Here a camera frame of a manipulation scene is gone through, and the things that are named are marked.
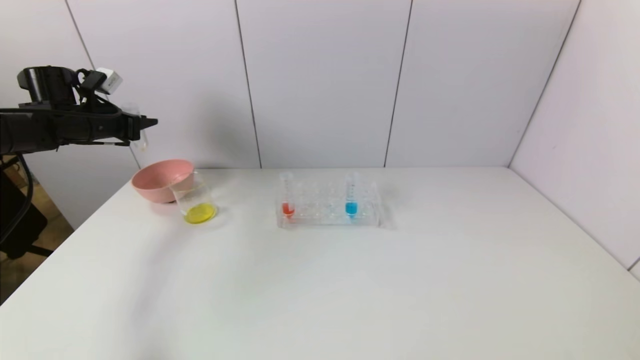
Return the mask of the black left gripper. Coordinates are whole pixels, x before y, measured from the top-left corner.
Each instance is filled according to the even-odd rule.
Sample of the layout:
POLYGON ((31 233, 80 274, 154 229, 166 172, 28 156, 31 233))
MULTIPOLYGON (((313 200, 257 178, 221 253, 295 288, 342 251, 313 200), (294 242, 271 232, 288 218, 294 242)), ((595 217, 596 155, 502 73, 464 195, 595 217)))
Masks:
POLYGON ((87 104, 89 135, 87 145, 102 145, 117 139, 129 145, 139 141, 144 130, 158 125, 158 119, 126 112, 113 104, 87 104))

